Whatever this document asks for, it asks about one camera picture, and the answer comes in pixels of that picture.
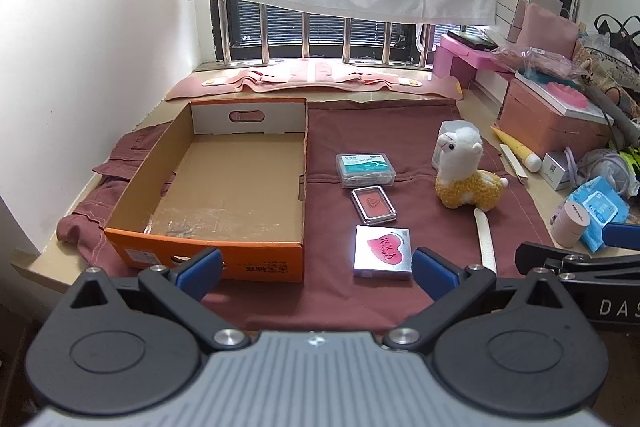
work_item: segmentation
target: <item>orange cardboard box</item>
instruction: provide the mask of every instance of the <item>orange cardboard box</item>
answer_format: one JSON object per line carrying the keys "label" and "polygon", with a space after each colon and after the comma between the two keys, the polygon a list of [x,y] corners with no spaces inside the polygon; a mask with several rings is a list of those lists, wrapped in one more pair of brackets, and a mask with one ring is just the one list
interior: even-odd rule
{"label": "orange cardboard box", "polygon": [[137,268],[175,266],[216,246],[226,279],[302,282],[305,149],[303,98],[190,102],[129,182],[105,234]]}

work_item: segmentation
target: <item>pink heart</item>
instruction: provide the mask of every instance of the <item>pink heart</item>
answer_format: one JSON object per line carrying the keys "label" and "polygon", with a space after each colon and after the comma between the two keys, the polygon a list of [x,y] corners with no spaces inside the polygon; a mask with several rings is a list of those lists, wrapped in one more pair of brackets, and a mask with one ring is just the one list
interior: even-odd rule
{"label": "pink heart", "polygon": [[402,254],[398,250],[400,238],[393,233],[387,233],[377,239],[367,239],[367,244],[373,254],[387,264],[398,264],[402,261]]}

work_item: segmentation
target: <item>blue gripper pad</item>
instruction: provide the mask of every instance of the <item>blue gripper pad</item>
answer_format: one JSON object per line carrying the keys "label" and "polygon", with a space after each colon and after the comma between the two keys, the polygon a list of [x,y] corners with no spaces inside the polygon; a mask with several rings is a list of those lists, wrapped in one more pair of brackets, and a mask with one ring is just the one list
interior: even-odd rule
{"label": "blue gripper pad", "polygon": [[411,272],[415,282],[434,301],[460,284],[457,273],[420,250],[414,251]]}
{"label": "blue gripper pad", "polygon": [[212,250],[199,261],[181,272],[175,279],[176,287],[200,301],[222,276],[222,252]]}

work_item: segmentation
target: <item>qr code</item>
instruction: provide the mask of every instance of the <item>qr code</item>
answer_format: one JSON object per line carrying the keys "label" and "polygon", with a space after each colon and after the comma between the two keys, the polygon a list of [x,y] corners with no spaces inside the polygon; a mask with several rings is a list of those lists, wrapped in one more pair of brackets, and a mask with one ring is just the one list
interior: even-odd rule
{"label": "qr code", "polygon": [[131,260],[135,261],[136,263],[160,264],[160,260],[153,252],[134,250],[133,248],[125,248],[125,251],[131,258]]}

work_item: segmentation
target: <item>alpaca plush toy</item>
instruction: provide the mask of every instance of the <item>alpaca plush toy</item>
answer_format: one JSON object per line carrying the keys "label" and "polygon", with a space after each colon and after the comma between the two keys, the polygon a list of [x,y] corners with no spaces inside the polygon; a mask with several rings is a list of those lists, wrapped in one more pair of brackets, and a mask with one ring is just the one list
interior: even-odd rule
{"label": "alpaca plush toy", "polygon": [[438,136],[441,147],[440,169],[436,177],[436,194],[447,208],[474,204],[483,212],[494,208],[507,186],[506,178],[479,171],[482,139],[471,127]]}

